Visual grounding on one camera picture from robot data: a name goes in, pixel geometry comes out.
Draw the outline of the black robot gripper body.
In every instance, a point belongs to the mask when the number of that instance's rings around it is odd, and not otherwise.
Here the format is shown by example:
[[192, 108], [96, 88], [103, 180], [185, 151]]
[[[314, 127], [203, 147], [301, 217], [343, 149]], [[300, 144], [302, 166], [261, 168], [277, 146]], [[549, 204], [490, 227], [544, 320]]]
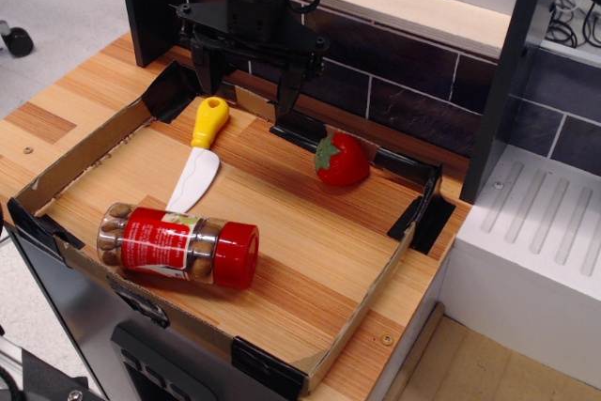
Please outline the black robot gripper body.
[[227, 45], [227, 58], [258, 60], [281, 70], [306, 64], [306, 79], [313, 79], [323, 71], [329, 42], [296, 17], [315, 10], [319, 2], [304, 7], [293, 6], [291, 0], [184, 3], [177, 7], [180, 40], [189, 50], [192, 38], [219, 40]]

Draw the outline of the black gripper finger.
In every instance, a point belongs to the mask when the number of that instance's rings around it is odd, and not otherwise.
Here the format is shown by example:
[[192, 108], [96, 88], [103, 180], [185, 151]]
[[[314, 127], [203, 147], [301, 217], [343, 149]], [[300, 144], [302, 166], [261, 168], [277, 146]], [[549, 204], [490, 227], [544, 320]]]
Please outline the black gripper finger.
[[277, 120], [293, 110], [309, 73], [307, 65], [301, 63], [290, 64], [281, 71], [275, 107]]
[[225, 52], [227, 45], [219, 40], [192, 38], [190, 50], [202, 89], [210, 95], [216, 94], [230, 70]]

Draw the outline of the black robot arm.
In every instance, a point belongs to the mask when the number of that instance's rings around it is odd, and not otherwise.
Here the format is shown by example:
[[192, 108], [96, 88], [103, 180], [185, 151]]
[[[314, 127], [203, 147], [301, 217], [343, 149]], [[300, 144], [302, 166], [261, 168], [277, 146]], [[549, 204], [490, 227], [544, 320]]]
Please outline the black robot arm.
[[229, 58], [271, 65], [281, 72], [276, 117], [291, 112], [303, 85], [321, 75], [327, 39], [298, 17], [320, 0], [296, 8], [291, 0], [224, 0], [182, 4], [180, 39], [189, 48], [203, 90], [215, 94], [229, 71]]

